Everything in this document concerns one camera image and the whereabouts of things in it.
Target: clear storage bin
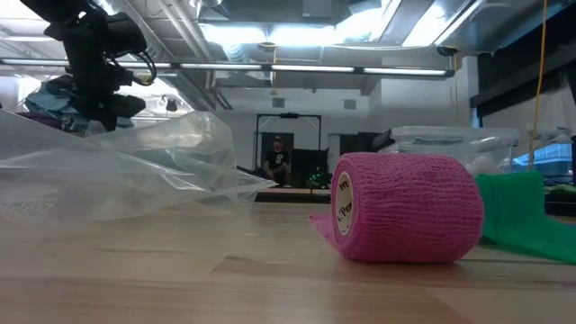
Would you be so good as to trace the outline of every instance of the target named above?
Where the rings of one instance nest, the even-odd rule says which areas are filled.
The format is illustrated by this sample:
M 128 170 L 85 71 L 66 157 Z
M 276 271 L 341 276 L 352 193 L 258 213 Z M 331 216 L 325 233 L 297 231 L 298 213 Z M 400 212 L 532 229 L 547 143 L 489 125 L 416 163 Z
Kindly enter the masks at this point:
M 392 129 L 382 153 L 446 155 L 460 161 L 473 175 L 501 174 L 511 170 L 512 148 L 518 130 L 407 126 Z

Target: black robotic arm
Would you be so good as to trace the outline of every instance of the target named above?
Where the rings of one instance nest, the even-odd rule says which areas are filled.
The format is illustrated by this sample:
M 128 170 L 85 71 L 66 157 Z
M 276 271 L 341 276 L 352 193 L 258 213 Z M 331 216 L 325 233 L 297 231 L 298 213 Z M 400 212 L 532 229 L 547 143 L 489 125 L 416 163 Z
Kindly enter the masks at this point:
M 50 23 L 44 32 L 62 41 L 69 72 L 75 82 L 72 106 L 86 118 L 97 120 L 114 131 L 118 117 L 131 118 L 146 108 L 143 100 L 114 92 L 136 82 L 149 86 L 157 76 L 154 62 L 146 52 L 148 44 L 138 25 L 126 14 L 109 15 L 92 0 L 22 0 Z M 117 58 L 133 54 L 151 69 L 151 78 L 142 81 L 121 67 Z

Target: person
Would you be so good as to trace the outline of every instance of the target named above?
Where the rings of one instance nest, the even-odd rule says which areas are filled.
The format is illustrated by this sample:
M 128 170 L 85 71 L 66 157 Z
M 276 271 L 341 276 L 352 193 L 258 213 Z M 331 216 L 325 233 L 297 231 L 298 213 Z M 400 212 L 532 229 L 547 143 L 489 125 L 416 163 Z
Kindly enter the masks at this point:
M 262 168 L 269 179 L 276 181 L 280 186 L 288 185 L 290 155 L 284 150 L 282 137 L 274 138 L 274 150 L 268 152 Z

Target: clear plastic bag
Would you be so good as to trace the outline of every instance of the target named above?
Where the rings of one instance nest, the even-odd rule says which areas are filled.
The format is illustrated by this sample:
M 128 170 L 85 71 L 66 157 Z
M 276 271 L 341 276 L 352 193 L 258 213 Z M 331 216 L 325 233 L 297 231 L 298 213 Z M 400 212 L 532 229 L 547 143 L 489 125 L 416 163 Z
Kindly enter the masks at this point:
M 0 215 L 42 226 L 138 217 L 274 185 L 236 169 L 230 128 L 209 112 L 82 139 L 0 111 Z

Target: table surface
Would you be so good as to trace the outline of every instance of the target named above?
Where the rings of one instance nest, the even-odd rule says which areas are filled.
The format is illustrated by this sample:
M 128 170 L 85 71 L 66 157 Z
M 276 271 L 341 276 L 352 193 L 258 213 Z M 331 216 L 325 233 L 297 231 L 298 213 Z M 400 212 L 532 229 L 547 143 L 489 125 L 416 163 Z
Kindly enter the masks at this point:
M 342 258 L 328 205 L 178 205 L 39 234 L 0 224 L 0 323 L 574 323 L 576 267 L 477 247 L 454 265 Z

